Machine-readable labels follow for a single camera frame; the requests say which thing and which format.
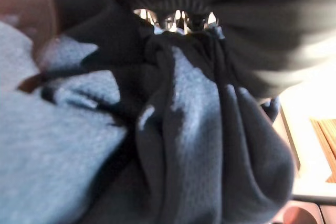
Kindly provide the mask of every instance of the white surface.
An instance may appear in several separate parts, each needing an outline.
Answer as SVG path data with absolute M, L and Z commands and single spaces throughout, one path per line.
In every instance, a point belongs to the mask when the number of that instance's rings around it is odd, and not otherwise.
M 295 196 L 336 201 L 336 184 L 325 183 L 331 169 L 309 119 L 336 119 L 336 61 L 328 62 L 309 82 L 281 94 L 281 104 L 301 167 Z

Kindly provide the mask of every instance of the cloth bundle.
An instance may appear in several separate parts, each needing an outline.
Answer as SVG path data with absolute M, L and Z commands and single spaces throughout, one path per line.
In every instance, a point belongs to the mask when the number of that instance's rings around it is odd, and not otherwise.
M 0 0 L 0 20 L 0 223 L 257 224 L 289 199 L 257 102 L 280 87 L 251 94 L 226 36 L 248 29 L 155 35 L 121 0 Z

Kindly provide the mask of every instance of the brown object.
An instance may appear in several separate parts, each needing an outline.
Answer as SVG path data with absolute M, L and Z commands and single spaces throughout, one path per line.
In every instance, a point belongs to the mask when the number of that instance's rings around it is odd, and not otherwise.
M 336 120 L 310 120 L 330 165 L 332 175 L 327 182 L 336 183 Z
M 283 224 L 317 224 L 314 216 L 300 207 L 287 208 L 283 216 Z

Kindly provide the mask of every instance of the gray cotton cloth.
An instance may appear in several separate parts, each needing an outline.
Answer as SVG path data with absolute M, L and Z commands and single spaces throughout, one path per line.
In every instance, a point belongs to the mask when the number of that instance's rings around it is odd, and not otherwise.
M 0 223 L 261 223 L 290 196 L 291 155 L 270 120 L 205 62 L 220 48 L 195 56 L 198 40 L 164 33 L 140 65 L 57 77 L 96 49 L 64 37 L 37 64 L 49 79 L 25 93 L 31 41 L 0 29 Z

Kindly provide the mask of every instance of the black fabric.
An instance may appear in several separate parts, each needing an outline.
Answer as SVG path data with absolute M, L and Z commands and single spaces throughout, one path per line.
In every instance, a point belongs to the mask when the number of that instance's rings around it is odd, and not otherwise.
M 226 36 L 239 82 L 256 98 L 274 98 L 334 58 L 336 0 L 121 0 L 155 12 L 212 10 Z

